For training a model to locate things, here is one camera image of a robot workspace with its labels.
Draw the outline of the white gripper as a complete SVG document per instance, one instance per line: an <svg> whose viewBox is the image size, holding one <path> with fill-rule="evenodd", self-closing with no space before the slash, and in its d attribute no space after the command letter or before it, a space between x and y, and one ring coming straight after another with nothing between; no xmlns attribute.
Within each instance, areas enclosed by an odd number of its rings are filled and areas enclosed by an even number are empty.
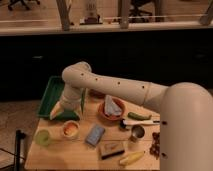
<svg viewBox="0 0 213 171"><path fill-rule="evenodd" d="M56 102L50 112L49 118L53 120L61 115L65 110L75 110L81 105L83 88L71 87L65 85L59 100Z"/></svg>

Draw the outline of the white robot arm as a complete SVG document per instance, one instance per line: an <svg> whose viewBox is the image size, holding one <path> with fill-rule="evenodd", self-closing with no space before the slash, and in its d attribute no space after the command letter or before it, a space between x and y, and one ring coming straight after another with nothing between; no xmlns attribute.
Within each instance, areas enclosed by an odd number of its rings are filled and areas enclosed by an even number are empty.
<svg viewBox="0 0 213 171"><path fill-rule="evenodd" d="M74 110L88 88L160 115L160 171L213 171L213 95L202 86L97 75L84 61L62 71L64 89L51 115Z"/></svg>

